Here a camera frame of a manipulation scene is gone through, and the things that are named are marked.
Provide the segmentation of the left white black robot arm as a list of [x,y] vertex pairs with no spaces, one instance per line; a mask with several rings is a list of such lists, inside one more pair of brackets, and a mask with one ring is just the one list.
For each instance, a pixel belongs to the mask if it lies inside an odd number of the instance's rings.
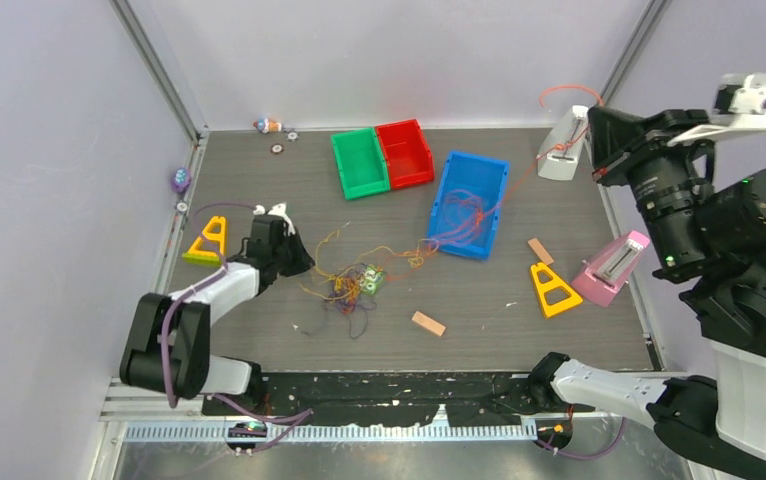
[[212,275],[170,294],[146,293],[137,302],[119,366],[127,386],[163,393],[171,406],[199,395],[227,394],[239,412],[257,412],[266,398],[249,361],[211,352],[213,325],[255,299],[278,278],[314,265],[285,214],[254,217],[241,251]]

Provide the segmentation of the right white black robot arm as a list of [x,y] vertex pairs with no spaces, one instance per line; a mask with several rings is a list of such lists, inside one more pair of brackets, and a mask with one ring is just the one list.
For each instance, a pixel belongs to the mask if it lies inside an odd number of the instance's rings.
[[689,284],[679,298],[717,374],[642,379],[551,352],[528,376],[531,400],[619,415],[689,461],[766,479],[766,168],[716,190],[714,126],[702,110],[594,107],[587,117],[593,180],[631,189],[659,257],[654,275]]

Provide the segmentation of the white metronome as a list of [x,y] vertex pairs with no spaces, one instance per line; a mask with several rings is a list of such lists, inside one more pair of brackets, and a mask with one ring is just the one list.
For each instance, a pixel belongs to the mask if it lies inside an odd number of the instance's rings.
[[589,131],[589,108],[572,106],[549,131],[540,147],[537,174],[552,181],[571,181]]

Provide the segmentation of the green frog toy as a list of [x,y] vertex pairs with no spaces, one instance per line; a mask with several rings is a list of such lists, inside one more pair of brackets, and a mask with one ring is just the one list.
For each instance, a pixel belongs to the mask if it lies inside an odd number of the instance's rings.
[[374,296],[386,280],[387,273],[380,267],[368,264],[360,278],[360,291],[364,295]]

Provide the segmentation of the purple round toy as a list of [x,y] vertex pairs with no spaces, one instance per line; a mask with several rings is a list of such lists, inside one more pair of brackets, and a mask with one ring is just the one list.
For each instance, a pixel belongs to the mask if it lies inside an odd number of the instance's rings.
[[188,168],[180,167],[171,177],[171,188],[177,194],[183,194],[191,185],[192,175]]

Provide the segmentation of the green plastic bin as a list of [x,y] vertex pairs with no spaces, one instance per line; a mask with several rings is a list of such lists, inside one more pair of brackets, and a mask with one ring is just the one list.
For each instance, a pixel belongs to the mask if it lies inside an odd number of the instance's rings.
[[331,145],[346,200],[391,190],[388,167],[373,128],[333,134]]

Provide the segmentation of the small figurine toy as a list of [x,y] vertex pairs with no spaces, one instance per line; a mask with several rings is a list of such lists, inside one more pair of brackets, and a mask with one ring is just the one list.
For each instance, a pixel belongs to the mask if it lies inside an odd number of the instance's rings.
[[252,122],[252,126],[256,131],[262,134],[271,134],[282,132],[284,130],[283,124],[281,122],[270,118],[257,119]]

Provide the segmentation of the small orange block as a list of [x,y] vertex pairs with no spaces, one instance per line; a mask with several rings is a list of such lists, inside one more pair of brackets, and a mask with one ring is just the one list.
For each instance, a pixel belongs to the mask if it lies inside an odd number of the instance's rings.
[[545,265],[551,265],[554,263],[553,256],[548,252],[546,247],[538,238],[529,239],[527,244],[541,263],[544,263]]

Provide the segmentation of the pink metronome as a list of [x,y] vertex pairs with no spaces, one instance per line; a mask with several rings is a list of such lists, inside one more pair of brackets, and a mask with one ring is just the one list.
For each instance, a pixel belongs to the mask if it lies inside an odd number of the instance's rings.
[[582,262],[571,287],[585,300],[608,307],[628,282],[650,243],[645,234],[636,230],[615,238]]

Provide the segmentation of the red plastic bin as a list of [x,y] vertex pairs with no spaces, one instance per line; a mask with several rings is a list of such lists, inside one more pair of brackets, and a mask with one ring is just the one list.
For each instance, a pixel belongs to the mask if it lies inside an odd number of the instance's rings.
[[433,155],[416,119],[378,125],[374,130],[384,155],[392,190],[434,180]]

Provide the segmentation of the blue plastic bin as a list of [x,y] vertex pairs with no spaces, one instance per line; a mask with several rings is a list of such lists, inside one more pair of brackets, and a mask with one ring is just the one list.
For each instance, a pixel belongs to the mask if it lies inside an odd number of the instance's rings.
[[452,151],[430,211],[426,239],[439,251],[465,258],[490,257],[506,193],[510,164]]

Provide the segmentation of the left yellow triangle frame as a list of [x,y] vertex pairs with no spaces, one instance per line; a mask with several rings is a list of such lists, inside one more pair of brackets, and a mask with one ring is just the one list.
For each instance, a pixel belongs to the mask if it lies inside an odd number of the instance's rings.
[[219,267],[226,254],[227,236],[227,218],[212,216],[182,258],[192,264]]

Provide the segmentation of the yellow triangle frame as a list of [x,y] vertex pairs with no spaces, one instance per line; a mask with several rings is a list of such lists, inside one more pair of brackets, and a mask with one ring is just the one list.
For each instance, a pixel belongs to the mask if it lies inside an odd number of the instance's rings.
[[212,216],[182,258],[192,264],[219,267],[226,254],[227,236],[227,218]]
[[[583,303],[582,296],[545,263],[533,264],[530,267],[530,276],[537,301],[546,319],[576,308]],[[562,292],[564,297],[558,301],[550,301],[548,295],[554,291]]]

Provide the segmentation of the right yellow triangle frame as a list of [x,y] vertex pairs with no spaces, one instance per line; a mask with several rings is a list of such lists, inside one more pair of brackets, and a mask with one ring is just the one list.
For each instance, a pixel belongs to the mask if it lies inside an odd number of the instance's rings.
[[[546,319],[576,308],[583,303],[582,296],[545,263],[533,264],[530,267],[530,276],[537,301]],[[548,295],[554,291],[562,292],[564,297],[558,301],[550,301]]]

